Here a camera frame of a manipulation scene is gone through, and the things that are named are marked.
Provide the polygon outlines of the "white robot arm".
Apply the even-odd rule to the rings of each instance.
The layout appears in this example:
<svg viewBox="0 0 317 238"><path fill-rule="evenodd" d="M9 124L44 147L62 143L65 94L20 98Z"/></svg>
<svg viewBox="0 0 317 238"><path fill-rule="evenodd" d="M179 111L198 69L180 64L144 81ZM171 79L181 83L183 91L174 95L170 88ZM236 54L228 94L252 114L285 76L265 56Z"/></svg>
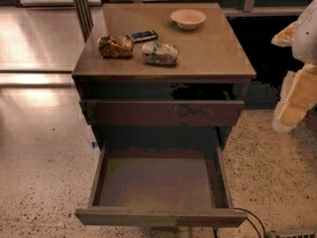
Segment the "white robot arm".
<svg viewBox="0 0 317 238"><path fill-rule="evenodd" d="M304 63L298 72L286 74L273 112L273 130L289 132L317 104L317 0L295 22L276 34L271 43L291 47L293 57Z"/></svg>

